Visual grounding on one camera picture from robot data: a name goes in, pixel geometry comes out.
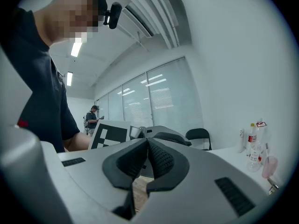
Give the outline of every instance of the sleeve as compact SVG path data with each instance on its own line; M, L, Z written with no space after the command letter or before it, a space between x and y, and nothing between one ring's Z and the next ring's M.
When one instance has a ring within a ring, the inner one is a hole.
M62 83L62 99L60 107L60 125L62 140L68 140L74 137L75 134L79 133L80 130L77 127L76 121L74 120L71 111L66 101L66 89L64 83Z
M86 120L89 121L89 120L91 120L91 119L93 119L92 114L87 113L87 114L86 114Z

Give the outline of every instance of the person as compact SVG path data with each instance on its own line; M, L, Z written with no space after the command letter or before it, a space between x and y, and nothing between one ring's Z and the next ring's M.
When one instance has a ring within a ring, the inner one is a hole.
M90 112L88 112L86 114L86 120L88 122L87 128L89 129L89 136L90 137L93 136L94 129L97 126L97 123L98 123L98 119L97 119L97 117L95 115L97 109L98 109L97 106L94 105L91 108Z
M11 29L1 40L11 64L32 90L18 124L53 144L57 153L88 149L90 137L80 133L69 110L65 84L49 49L97 27L106 11L106 0L53 0L34 13L16 8Z

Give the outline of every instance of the wooden floor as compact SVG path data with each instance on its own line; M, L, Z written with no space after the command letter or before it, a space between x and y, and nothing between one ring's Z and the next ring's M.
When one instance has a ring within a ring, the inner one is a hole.
M146 194L146 185L153 180L153 178L140 176L133 182L133 195L136 211L141 210L142 206L148 200L148 195Z

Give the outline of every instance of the forearm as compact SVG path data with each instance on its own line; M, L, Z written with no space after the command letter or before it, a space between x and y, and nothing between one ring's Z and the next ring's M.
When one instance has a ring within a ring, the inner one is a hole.
M64 141L64 147L68 151L87 150L91 137L84 133L77 133L69 140Z

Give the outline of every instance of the table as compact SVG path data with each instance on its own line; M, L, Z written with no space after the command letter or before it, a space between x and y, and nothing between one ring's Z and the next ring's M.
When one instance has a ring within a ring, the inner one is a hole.
M208 152L221 157L223 160L236 167L238 170L253 179L267 194L269 193L271 185L267 179L262 177L263 166L261 166L256 172L250 172L247 170L246 164L248 156L246 156L246 150L242 153L237 153L235 147L229 147L210 150Z

